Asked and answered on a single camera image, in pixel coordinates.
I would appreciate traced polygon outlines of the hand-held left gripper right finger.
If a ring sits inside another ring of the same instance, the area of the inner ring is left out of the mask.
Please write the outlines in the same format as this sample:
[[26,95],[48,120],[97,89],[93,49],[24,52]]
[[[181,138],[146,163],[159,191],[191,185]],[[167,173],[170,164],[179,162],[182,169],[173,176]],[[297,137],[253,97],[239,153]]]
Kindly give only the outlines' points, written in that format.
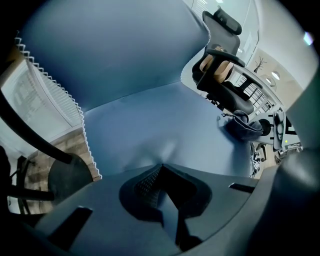
[[252,178],[162,166],[162,227],[186,252],[234,217],[255,189]]

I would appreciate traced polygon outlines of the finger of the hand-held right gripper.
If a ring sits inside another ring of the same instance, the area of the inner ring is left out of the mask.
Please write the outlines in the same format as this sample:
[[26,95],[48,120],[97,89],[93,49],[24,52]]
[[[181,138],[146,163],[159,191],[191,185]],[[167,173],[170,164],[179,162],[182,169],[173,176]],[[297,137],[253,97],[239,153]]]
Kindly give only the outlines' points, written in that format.
[[274,143],[274,119],[272,114],[261,113],[258,121],[262,126],[262,135],[258,141],[260,143],[272,145]]

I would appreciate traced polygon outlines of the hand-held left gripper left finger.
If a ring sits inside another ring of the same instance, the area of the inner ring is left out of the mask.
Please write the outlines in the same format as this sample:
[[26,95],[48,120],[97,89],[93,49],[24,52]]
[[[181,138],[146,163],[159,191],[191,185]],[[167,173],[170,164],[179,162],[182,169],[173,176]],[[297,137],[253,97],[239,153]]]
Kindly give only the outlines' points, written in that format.
[[51,244],[72,256],[174,256],[179,248],[146,200],[160,165],[92,182],[36,224]]

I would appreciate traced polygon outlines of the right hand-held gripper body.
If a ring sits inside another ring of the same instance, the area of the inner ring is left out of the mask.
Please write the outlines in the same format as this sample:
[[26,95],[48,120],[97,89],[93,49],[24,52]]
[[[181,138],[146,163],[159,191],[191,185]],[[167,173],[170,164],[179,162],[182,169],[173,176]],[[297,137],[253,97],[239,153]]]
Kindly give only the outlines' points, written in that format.
[[279,108],[273,113],[273,151],[286,152],[302,148],[301,141],[286,113]]

